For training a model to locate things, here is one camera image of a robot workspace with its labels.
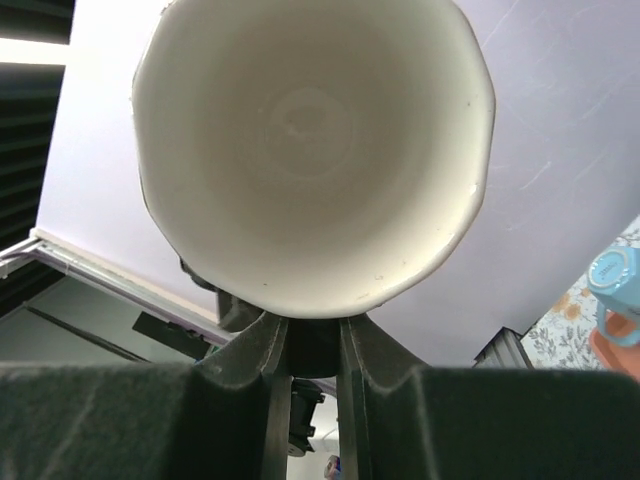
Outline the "dark teal faceted mug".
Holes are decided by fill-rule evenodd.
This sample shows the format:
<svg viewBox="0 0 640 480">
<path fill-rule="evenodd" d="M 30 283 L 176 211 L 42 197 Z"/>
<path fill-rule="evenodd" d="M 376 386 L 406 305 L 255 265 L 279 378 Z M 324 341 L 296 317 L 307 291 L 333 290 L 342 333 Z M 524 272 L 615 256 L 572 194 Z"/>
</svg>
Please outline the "dark teal faceted mug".
<svg viewBox="0 0 640 480">
<path fill-rule="evenodd" d="M 131 91 L 143 201 L 180 260 L 307 320 L 365 314 L 450 257 L 495 108 L 452 1 L 172 1 Z"/>
</svg>

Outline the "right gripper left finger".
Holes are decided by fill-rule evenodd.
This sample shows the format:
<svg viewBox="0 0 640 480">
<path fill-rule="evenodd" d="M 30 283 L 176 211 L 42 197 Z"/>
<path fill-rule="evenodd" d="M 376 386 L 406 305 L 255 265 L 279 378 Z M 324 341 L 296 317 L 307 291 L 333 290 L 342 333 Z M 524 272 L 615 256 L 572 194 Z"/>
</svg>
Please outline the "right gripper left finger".
<svg viewBox="0 0 640 480">
<path fill-rule="evenodd" d="M 5 479 L 282 479 L 288 323 L 197 364 L 3 364 Z"/>
</svg>

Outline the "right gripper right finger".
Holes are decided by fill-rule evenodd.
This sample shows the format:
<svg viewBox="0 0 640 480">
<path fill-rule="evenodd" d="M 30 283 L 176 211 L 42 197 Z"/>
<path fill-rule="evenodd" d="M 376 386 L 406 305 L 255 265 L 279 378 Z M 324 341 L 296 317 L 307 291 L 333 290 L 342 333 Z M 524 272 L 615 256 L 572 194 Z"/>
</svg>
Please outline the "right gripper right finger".
<svg viewBox="0 0 640 480">
<path fill-rule="evenodd" d="M 639 385 L 605 371 L 434 368 L 340 323 L 346 479 L 635 479 Z"/>
</svg>

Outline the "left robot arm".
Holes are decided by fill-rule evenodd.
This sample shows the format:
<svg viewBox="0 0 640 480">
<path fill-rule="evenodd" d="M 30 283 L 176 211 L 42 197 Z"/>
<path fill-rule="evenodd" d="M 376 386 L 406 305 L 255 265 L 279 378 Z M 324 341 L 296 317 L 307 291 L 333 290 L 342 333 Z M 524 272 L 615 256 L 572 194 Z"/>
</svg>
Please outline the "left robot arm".
<svg viewBox="0 0 640 480">
<path fill-rule="evenodd" d="M 309 439 L 316 428 L 312 419 L 316 407 L 325 400 L 325 394 L 314 382 L 294 378 L 291 384 L 291 402 L 289 419 L 288 455 L 304 457 L 313 452 Z"/>
</svg>

